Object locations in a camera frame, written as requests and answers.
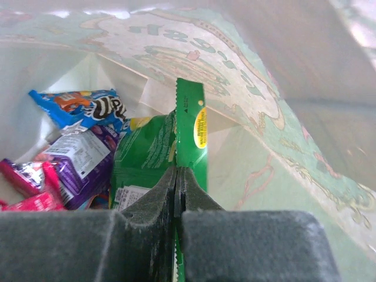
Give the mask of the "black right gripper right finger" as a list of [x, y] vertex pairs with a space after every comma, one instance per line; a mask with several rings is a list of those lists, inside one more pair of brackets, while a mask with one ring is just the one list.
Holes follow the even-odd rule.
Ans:
[[225, 211], [188, 167], [175, 191], [179, 281], [340, 281], [323, 226], [298, 210]]

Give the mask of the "green paper gift bag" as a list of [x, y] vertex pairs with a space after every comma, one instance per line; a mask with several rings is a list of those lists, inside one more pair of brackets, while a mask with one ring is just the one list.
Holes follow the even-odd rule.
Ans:
[[204, 84], [208, 190], [305, 210], [343, 281], [375, 280], [374, 1], [2, 1], [1, 158], [58, 131], [29, 97], [114, 88], [130, 117]]

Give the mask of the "dark green snack packet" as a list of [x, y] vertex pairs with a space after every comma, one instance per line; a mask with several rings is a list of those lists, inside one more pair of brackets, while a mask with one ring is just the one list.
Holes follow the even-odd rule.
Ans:
[[178, 78], [174, 109], [133, 117], [122, 128], [110, 180], [110, 208], [125, 218], [121, 281], [184, 281], [182, 214], [187, 170], [207, 190], [204, 87]]

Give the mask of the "pink snack packet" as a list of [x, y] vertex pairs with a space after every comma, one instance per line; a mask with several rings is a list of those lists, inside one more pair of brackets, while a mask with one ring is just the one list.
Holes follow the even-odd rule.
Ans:
[[1, 161], [1, 173], [24, 200], [8, 204], [1, 201], [1, 211], [45, 212], [65, 210], [59, 177], [48, 161], [12, 163]]

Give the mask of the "purple snack packet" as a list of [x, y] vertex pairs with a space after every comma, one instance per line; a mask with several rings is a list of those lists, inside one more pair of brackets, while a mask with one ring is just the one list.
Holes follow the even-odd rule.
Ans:
[[91, 197], [108, 190], [118, 141], [114, 129], [100, 125], [61, 136], [39, 154], [54, 162], [68, 210], [80, 209]]

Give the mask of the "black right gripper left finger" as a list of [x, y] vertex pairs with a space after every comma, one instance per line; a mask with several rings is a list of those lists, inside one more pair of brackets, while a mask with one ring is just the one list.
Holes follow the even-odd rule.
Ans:
[[2, 281], [171, 281], [177, 170], [123, 211], [1, 213]]

